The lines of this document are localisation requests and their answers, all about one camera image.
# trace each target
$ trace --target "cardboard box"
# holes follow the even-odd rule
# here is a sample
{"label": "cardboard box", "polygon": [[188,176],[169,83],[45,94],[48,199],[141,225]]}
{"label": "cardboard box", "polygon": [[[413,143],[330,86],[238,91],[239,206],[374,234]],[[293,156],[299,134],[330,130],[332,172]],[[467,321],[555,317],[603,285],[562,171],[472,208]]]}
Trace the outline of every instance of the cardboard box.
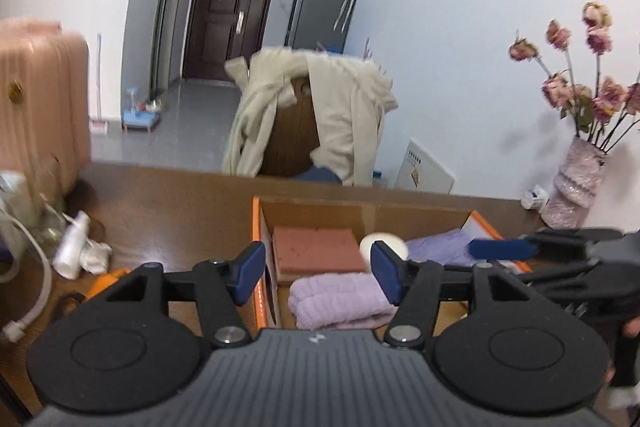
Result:
{"label": "cardboard box", "polygon": [[[267,252],[267,269],[254,290],[256,324],[261,328],[295,329],[289,312],[289,287],[279,287],[271,234],[274,227],[328,228],[353,230],[358,243],[372,232],[393,233],[404,240],[463,229],[474,238],[501,239],[476,211],[433,208],[403,204],[357,203],[352,201],[309,201],[281,198],[254,198],[252,236],[262,241]],[[435,333],[466,314],[466,303],[442,303]]]}

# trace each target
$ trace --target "wooden table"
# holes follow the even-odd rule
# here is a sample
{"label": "wooden table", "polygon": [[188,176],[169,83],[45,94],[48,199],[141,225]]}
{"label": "wooden table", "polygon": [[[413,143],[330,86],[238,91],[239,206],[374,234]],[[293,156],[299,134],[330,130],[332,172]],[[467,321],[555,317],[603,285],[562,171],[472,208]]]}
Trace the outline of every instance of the wooden table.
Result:
{"label": "wooden table", "polygon": [[[542,226],[535,212],[518,201],[425,194],[384,188],[355,188],[293,182],[277,178],[238,178],[198,172],[92,164],[68,197],[68,211],[84,210],[92,218],[92,239],[113,248],[111,267],[134,268],[159,261],[166,271],[188,270],[206,259],[232,259],[251,241],[254,196],[369,201],[465,208],[479,211],[504,237],[517,237]],[[12,283],[0,285],[1,323],[17,319],[35,301],[42,281],[36,263],[27,263]],[[0,347],[0,371],[32,411],[40,404],[24,369],[27,347],[49,323],[57,297],[86,291],[93,277],[78,281],[54,276],[49,306],[18,346]],[[180,320],[196,327],[194,307],[173,308]],[[255,331],[251,304],[242,318]],[[4,423],[0,412],[0,425]]]}

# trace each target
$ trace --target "folded towel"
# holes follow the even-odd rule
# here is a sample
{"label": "folded towel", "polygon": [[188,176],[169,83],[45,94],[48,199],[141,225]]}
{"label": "folded towel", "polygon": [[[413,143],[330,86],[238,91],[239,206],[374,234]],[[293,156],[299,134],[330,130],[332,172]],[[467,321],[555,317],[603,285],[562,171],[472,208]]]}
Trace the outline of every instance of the folded towel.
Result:
{"label": "folded towel", "polygon": [[473,238],[464,230],[421,237],[406,242],[411,261],[435,261],[440,264],[473,266],[478,259],[469,254],[469,243]]}
{"label": "folded towel", "polygon": [[370,273],[325,273],[298,279],[290,288],[289,309],[300,330],[373,329],[396,313]]}

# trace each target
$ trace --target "vase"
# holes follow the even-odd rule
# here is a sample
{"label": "vase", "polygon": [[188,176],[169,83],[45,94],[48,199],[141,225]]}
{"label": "vase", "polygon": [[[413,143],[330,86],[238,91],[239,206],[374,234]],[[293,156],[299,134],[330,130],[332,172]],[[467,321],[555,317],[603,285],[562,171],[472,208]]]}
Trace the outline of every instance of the vase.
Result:
{"label": "vase", "polygon": [[556,191],[542,211],[542,220],[553,229],[575,228],[595,201],[606,167],[606,153],[574,137],[554,178]]}

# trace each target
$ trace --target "dark brown door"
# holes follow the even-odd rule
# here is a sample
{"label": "dark brown door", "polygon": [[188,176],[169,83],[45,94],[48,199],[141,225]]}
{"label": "dark brown door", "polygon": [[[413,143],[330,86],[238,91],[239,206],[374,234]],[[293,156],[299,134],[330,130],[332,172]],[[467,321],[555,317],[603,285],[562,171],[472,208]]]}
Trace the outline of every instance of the dark brown door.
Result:
{"label": "dark brown door", "polygon": [[225,62],[262,47],[270,1],[194,0],[183,77],[231,81]]}

